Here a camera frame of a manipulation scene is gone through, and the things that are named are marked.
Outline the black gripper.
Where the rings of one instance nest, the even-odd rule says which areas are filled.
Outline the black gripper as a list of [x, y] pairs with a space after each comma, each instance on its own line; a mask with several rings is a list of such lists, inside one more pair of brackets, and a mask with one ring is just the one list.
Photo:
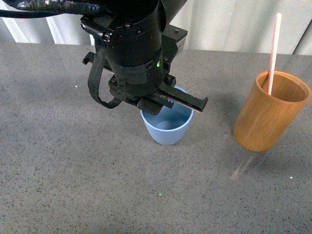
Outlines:
[[126, 102], [151, 115], [162, 107], [173, 107], [166, 97], [197, 112], [206, 99], [198, 99], [175, 88], [170, 66], [178, 44], [187, 32], [170, 23], [180, 4], [108, 4], [96, 16], [81, 18], [82, 28], [95, 40], [95, 52], [83, 63], [91, 63], [88, 88], [91, 97], [113, 109]]

